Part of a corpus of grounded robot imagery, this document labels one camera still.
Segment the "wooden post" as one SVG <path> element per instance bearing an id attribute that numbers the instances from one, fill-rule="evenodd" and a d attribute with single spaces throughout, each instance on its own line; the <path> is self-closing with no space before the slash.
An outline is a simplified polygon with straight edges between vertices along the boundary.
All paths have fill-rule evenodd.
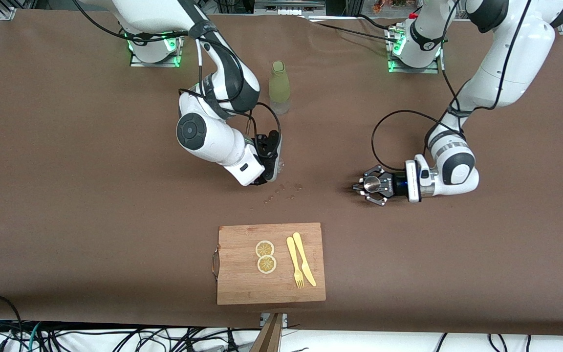
<path id="1" fill-rule="evenodd" d="M 269 314 L 249 352 L 279 352 L 283 324 L 283 313 Z"/>

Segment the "yellow plastic knife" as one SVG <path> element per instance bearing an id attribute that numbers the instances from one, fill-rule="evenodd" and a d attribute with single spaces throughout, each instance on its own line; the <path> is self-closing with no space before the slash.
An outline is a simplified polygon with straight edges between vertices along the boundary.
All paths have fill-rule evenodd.
<path id="1" fill-rule="evenodd" d="M 304 276 L 307 278 L 307 281 L 312 285 L 312 286 L 316 286 L 316 280 L 314 279 L 314 276 L 311 272 L 310 266 L 307 262 L 307 258 L 306 258 L 306 254 L 304 251 L 304 246 L 303 246 L 303 241 L 302 241 L 302 237 L 300 235 L 299 232 L 295 232 L 293 234 L 293 240 L 295 242 L 295 246 L 296 248 L 299 250 L 299 254 L 300 254 L 300 258 L 301 258 L 301 270 L 304 274 Z"/>

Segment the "brown table cover sheet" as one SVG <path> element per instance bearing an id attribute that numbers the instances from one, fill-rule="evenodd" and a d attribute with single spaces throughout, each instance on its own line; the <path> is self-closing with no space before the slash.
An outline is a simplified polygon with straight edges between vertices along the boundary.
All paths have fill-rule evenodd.
<path id="1" fill-rule="evenodd" d="M 563 36 L 513 105 L 463 129 L 478 188 L 384 207 L 351 191 L 385 114 L 438 117 L 439 75 L 388 72 L 379 42 L 306 19 L 213 16 L 266 88 L 288 65 L 277 182 L 241 187 L 175 136 L 181 67 L 130 67 L 74 11 L 0 22 L 0 296 L 23 319 L 303 329 L 563 334 Z M 224 225 L 319 222 L 326 300 L 219 306 Z"/>

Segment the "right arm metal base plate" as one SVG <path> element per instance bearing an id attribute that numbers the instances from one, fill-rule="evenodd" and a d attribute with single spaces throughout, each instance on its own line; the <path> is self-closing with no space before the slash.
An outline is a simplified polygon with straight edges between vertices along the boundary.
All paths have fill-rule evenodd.
<path id="1" fill-rule="evenodd" d="M 128 41 L 131 67 L 180 67 L 183 37 L 139 45 Z"/>

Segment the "green sleeved glass bottle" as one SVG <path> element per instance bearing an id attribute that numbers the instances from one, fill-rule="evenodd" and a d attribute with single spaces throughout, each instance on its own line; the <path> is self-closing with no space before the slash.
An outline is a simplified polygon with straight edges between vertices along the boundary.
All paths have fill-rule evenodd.
<path id="1" fill-rule="evenodd" d="M 269 78 L 269 100 L 272 110 L 280 116 L 290 109 L 290 80 L 284 62 L 275 61 Z"/>

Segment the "orange item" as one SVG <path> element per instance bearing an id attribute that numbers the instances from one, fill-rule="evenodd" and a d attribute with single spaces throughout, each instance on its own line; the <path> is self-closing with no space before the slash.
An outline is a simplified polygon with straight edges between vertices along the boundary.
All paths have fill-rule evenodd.
<path id="1" fill-rule="evenodd" d="M 384 10 L 398 10 L 414 4 L 415 0 L 375 0 L 371 8 L 374 14 L 378 14 Z"/>

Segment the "small metal bracket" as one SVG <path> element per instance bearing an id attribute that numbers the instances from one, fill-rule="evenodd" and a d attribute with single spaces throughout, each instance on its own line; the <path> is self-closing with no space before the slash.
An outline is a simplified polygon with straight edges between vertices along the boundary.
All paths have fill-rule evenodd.
<path id="1" fill-rule="evenodd" d="M 268 321 L 268 319 L 271 316 L 272 316 L 272 313 L 268 313 L 268 312 L 263 312 L 263 313 L 260 314 L 260 328 L 264 327 L 264 325 L 266 324 L 266 322 Z M 282 318 L 281 328 L 283 330 L 283 329 L 287 328 L 287 314 L 281 313 L 280 316 Z"/>

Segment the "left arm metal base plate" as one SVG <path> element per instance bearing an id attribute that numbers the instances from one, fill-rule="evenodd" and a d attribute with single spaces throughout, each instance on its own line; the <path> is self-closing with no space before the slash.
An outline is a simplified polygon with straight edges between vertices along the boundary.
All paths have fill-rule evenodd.
<path id="1" fill-rule="evenodd" d="M 435 43 L 428 42 L 429 50 L 422 50 L 421 46 L 404 27 L 390 26 L 384 31 L 387 41 L 388 69 L 391 73 L 424 73 L 437 74 L 439 72 L 438 57 L 440 49 Z"/>

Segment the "yellow plastic fork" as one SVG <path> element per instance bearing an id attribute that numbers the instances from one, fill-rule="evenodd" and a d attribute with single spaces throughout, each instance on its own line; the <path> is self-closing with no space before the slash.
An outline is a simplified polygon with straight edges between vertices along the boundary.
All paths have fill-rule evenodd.
<path id="1" fill-rule="evenodd" d="M 299 261 L 298 261 L 298 258 L 297 258 L 297 248 L 296 248 L 296 245 L 295 245 L 294 238 L 288 237 L 286 239 L 286 244 L 287 244 L 289 254 L 290 254 L 290 258 L 291 258 L 291 262 L 292 262 L 293 268 L 294 268 L 293 277 L 294 277 L 294 280 L 295 280 L 295 284 L 296 284 L 297 288 L 303 289 L 304 288 L 303 272 L 301 272 L 301 270 L 299 268 Z"/>

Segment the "grey device with white sockets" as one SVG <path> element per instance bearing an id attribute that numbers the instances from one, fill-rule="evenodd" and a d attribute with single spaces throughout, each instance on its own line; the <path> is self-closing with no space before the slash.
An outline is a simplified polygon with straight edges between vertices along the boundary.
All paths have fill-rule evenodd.
<path id="1" fill-rule="evenodd" d="M 326 16 L 325 0 L 254 0 L 253 14 Z"/>

